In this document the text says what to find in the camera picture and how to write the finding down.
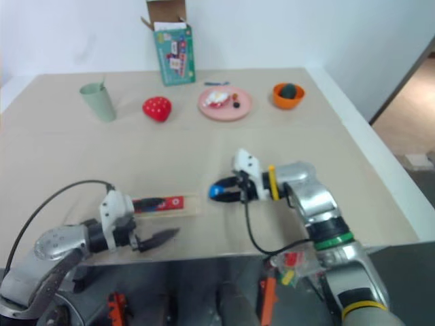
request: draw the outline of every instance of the yellow ring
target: yellow ring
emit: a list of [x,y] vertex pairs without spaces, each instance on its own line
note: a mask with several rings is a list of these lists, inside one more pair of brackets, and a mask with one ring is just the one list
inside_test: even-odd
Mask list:
[[345,317],[351,311],[363,307],[375,307],[375,308],[380,308],[382,310],[388,310],[383,304],[380,304],[379,302],[375,302],[371,300],[358,301],[348,305],[346,308],[343,309],[343,312],[341,313],[341,319],[345,320]]
[[272,199],[278,200],[278,187],[277,187],[277,178],[275,176],[275,167],[273,165],[269,165],[269,183],[271,186]]

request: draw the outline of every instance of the table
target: table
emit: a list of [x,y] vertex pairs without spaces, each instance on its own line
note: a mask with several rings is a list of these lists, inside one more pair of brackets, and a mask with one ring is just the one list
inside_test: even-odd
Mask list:
[[[243,207],[207,199],[209,186],[230,175],[240,148],[263,167],[296,160],[311,162],[331,190],[355,236],[368,246],[418,240],[410,223],[305,69],[199,71],[197,82],[165,88],[158,72],[108,73],[106,86],[118,112],[116,121],[98,121],[78,94],[101,80],[97,73],[42,75],[3,115],[0,133],[1,248],[10,248],[33,210],[50,194],[80,179],[103,179],[132,197],[189,195],[195,214],[141,219],[140,234],[178,226],[175,239],[148,253],[129,248],[95,255],[90,264],[191,259],[252,254]],[[222,123],[197,109],[203,83],[230,81],[247,90],[253,111]],[[271,91],[294,82],[305,99],[292,111],[276,109]],[[157,124],[141,111],[142,102],[165,96],[173,112]],[[63,223],[98,216],[104,188],[82,185],[63,194],[35,219],[20,243],[22,257],[40,234]],[[258,242],[279,248],[304,235],[298,218],[282,202],[253,202],[251,223]],[[5,264],[8,250],[0,259]]]

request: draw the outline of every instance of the cardboard box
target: cardboard box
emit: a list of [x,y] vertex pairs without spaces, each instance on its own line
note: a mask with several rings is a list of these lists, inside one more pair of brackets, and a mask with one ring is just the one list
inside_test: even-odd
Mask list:
[[[148,0],[150,22],[142,22],[153,31],[160,74],[165,86],[193,83],[196,80],[192,28],[186,23],[185,0]],[[174,24],[185,23],[185,28]]]

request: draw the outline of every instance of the green cup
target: green cup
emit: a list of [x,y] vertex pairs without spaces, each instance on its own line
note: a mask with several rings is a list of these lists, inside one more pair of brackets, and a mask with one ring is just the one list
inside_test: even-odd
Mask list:
[[116,112],[104,83],[87,84],[80,88],[80,94],[101,121],[110,122],[116,119]]

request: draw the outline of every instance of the green ball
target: green ball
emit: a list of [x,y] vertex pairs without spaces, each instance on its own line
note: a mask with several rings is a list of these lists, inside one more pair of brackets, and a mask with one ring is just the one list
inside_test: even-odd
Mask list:
[[296,86],[294,84],[285,85],[279,93],[280,97],[283,98],[295,98],[296,97]]

